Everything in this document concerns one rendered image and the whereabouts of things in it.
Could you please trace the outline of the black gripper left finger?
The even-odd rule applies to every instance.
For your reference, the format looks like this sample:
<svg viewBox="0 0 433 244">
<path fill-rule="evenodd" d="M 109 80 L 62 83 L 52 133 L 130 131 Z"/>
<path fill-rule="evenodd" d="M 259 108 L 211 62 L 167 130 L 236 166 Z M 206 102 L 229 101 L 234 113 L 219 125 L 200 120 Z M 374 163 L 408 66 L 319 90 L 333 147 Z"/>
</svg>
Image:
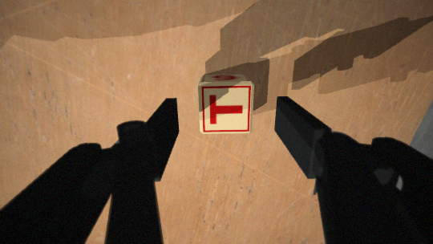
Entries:
<svg viewBox="0 0 433 244">
<path fill-rule="evenodd" d="M 110 196 L 104 244 L 164 244 L 155 181 L 179 134 L 177 99 L 116 128 L 110 148 L 71 148 L 3 206 L 0 244 L 85 244 Z"/>
</svg>

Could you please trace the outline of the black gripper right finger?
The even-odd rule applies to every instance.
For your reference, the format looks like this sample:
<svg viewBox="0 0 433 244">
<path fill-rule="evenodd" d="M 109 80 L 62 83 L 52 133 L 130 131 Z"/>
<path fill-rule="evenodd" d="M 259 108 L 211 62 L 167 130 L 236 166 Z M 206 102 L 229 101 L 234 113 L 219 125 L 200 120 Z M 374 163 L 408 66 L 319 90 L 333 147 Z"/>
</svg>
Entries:
<svg viewBox="0 0 433 244">
<path fill-rule="evenodd" d="M 391 137 L 360 144 L 288 96 L 277 97 L 274 131 L 316 179 L 326 244 L 433 244 L 430 157 Z"/>
</svg>

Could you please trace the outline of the cream letter block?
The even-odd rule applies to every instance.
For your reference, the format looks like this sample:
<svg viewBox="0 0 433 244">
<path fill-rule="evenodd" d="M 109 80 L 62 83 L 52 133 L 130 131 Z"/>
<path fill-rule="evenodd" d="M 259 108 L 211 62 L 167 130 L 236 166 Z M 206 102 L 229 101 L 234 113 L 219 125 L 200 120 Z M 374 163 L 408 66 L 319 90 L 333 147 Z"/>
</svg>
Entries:
<svg viewBox="0 0 433 244">
<path fill-rule="evenodd" d="M 203 75 L 198 84 L 200 132 L 251 133 L 253 92 L 246 75 Z"/>
</svg>

